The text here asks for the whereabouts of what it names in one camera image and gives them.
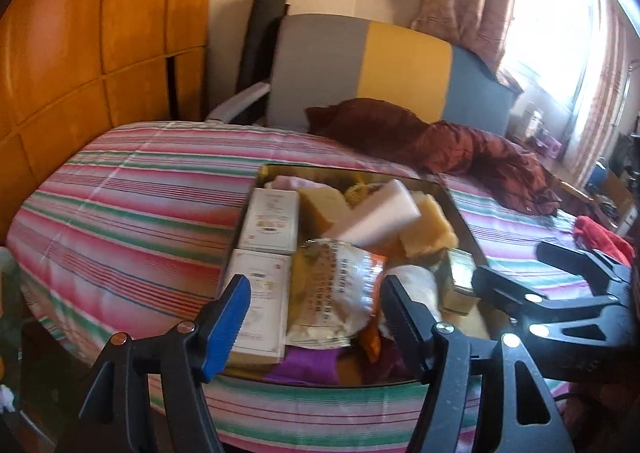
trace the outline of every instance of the red towel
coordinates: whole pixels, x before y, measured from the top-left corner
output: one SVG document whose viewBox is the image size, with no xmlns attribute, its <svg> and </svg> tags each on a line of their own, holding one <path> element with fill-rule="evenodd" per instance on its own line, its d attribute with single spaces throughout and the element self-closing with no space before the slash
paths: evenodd
<svg viewBox="0 0 640 453">
<path fill-rule="evenodd" d="M 598 249 L 627 267 L 631 267 L 636 259 L 636 252 L 629 242 L 588 216 L 578 216 L 574 226 L 574 239 L 581 239 L 589 249 Z"/>
</svg>

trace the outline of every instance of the yellow sponge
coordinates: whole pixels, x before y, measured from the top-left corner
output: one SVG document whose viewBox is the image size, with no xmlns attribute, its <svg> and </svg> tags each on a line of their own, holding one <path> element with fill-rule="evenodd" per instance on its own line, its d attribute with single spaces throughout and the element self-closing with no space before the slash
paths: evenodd
<svg viewBox="0 0 640 453">
<path fill-rule="evenodd" d="M 351 213 L 347 201 L 334 188 L 302 188 L 300 195 L 300 212 L 303 220 L 312 233 L 311 238 L 317 238 L 331 228 L 338 220 Z"/>
<path fill-rule="evenodd" d="M 421 192 L 412 192 L 411 196 L 422 216 L 400 233 L 406 255 L 413 258 L 456 248 L 458 237 L 435 198 Z"/>
</svg>

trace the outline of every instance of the bright window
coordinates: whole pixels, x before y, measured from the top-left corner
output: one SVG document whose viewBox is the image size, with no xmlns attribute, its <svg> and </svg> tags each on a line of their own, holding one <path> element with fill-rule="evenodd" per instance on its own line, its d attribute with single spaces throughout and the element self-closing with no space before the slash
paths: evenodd
<svg viewBox="0 0 640 453">
<path fill-rule="evenodd" d="M 574 109 L 593 25 L 593 0 L 516 0 L 504 66 Z"/>
</svg>

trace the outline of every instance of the tray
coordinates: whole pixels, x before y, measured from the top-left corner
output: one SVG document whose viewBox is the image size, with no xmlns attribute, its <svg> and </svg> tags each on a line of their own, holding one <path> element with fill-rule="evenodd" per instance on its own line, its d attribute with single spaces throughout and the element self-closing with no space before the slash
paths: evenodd
<svg viewBox="0 0 640 453">
<path fill-rule="evenodd" d="M 451 223 L 451 226 L 458 236 L 458 239 L 460 241 L 458 248 L 470 253 L 473 256 L 474 261 L 476 262 L 476 266 L 487 265 L 486 257 L 482 253 L 478 242 L 476 242 L 476 239 L 471 233 L 471 230 L 469 230 L 468 226 L 466 225 L 466 222 L 462 218 L 462 215 L 453 203 L 449 192 L 447 191 L 446 187 L 439 184 L 438 182 L 344 168 L 266 164 L 258 170 L 258 174 L 252 186 L 252 194 L 253 189 L 263 187 L 267 182 L 272 181 L 277 176 L 296 176 L 305 178 L 314 182 L 327 184 L 331 187 L 336 188 L 337 190 L 340 190 L 341 192 L 345 192 L 348 188 L 357 183 L 363 182 L 368 184 L 389 182 L 393 179 L 399 180 L 407 187 L 407 189 L 409 189 L 409 191 L 421 191 L 426 194 L 433 195 L 438 204 L 440 204 L 444 215 Z M 226 266 L 231 257 L 233 249 L 238 245 L 238 240 L 242 231 L 242 224 L 244 223 L 244 217 L 246 215 L 246 211 L 250 201 L 251 195 L 249 195 L 247 201 L 244 203 L 240 216 L 238 217 L 238 222 L 236 223 L 236 228 L 234 229 L 231 244 L 226 251 L 225 259 L 223 260 L 223 266 L 220 270 L 221 278 L 223 278 L 225 275 Z M 418 258 L 414 260 L 408 260 L 407 264 L 429 266 L 439 261 L 439 258 L 440 256 L 437 255 L 431 256 L 429 258 Z M 458 314 L 449 312 L 446 309 L 443 309 L 442 306 L 440 306 L 440 311 L 442 313 L 444 321 L 457 326 L 466 335 L 472 337 L 495 338 L 500 334 L 500 331 L 504 329 L 505 326 L 506 316 L 502 312 L 499 312 L 496 309 L 483 304 L 482 302 L 480 302 L 466 316 L 460 316 Z M 262 374 L 260 372 L 256 372 L 255 370 L 229 368 L 225 370 L 225 375 L 267 382 L 262 380 Z M 377 386 L 389 386 L 395 384 L 401 383 L 380 383 Z"/>
</svg>

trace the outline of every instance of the bed sheet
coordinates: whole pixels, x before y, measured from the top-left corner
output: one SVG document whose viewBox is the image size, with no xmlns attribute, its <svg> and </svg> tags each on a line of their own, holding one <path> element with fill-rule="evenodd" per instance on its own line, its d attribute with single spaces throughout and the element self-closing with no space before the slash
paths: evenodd
<svg viewBox="0 0 640 453">
<path fill-rule="evenodd" d="M 31 309 L 91 363 L 115 332 L 164 333 L 215 292 L 257 169 L 266 162 L 415 177 L 404 166 L 291 131 L 192 122 L 138 123 L 98 137 L 25 202 L 7 244 Z M 492 267 L 552 297 L 589 295 L 534 259 L 548 240 L 573 245 L 572 216 L 525 216 L 478 184 L 443 177 Z M 549 382 L 554 391 L 561 383 Z M 222 440 L 254 451 L 404 451 L 426 389 L 298 388 L 218 376 L 205 395 Z M 159 379 L 152 404 L 162 408 Z M 469 451 L 479 383 L 469 389 L 459 451 Z"/>
</svg>

